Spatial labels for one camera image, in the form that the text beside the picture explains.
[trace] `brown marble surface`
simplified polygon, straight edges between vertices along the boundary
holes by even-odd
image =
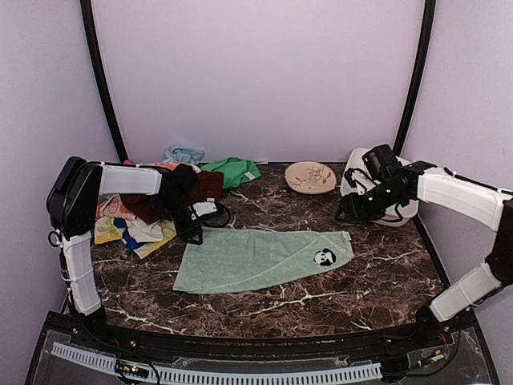
[[[343,164],[331,165],[340,183]],[[95,278],[112,325],[227,338],[289,338],[376,330],[414,321],[442,291],[413,223],[399,229],[335,221],[340,193],[304,196],[289,189],[284,164],[261,165],[262,177],[224,190],[234,229],[347,230],[355,258],[340,269],[239,294],[173,291],[185,249],[171,241],[145,260],[121,241],[92,248]]]

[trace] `green cloth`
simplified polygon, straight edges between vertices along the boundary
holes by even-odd
[[[335,254],[332,265],[313,260],[324,249]],[[205,228],[203,245],[187,244],[173,289],[192,294],[264,289],[325,273],[351,259],[353,249],[346,231],[276,233]]]
[[[202,171],[219,171],[224,174],[223,188],[239,187],[243,183],[261,177],[257,165],[251,160],[242,160],[239,158],[228,158],[206,164],[201,168]]]

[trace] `black pole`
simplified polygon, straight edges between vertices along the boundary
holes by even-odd
[[[410,89],[406,97],[406,104],[402,112],[401,123],[399,124],[398,134],[395,137],[394,153],[401,155],[402,148],[408,135],[411,117],[414,114],[415,104],[417,103],[418,90],[422,80],[422,73],[426,65],[427,49],[430,45],[431,28],[433,27],[434,8],[436,0],[426,0],[424,4],[424,15],[422,17],[422,26],[420,38],[418,40],[417,56],[415,57],[414,71],[411,76]]]
[[[111,94],[107,86],[105,71],[103,70],[102,56],[99,51],[98,37],[96,36],[95,19],[91,0],[80,0],[82,7],[83,27],[86,31],[87,45],[89,46],[89,55],[95,72],[96,85],[98,86],[99,97],[102,100],[103,111],[107,118],[115,150],[118,153],[120,162],[128,159],[127,149],[119,130],[118,121],[115,118],[114,108],[112,107]]]

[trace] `green towel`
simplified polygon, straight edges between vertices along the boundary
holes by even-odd
[[[350,239],[346,231],[206,228],[203,245],[187,244],[173,289],[193,294],[238,293],[325,273],[353,259]]]
[[[206,164],[201,168],[203,171],[219,171],[224,174],[223,188],[239,187],[243,183],[261,177],[257,165],[251,160],[242,160],[239,158],[228,158]]]

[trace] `panda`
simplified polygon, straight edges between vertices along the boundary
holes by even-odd
[[[337,260],[337,257],[330,249],[323,249],[322,251],[317,251],[315,253],[315,257],[313,261],[321,266],[330,266]]]

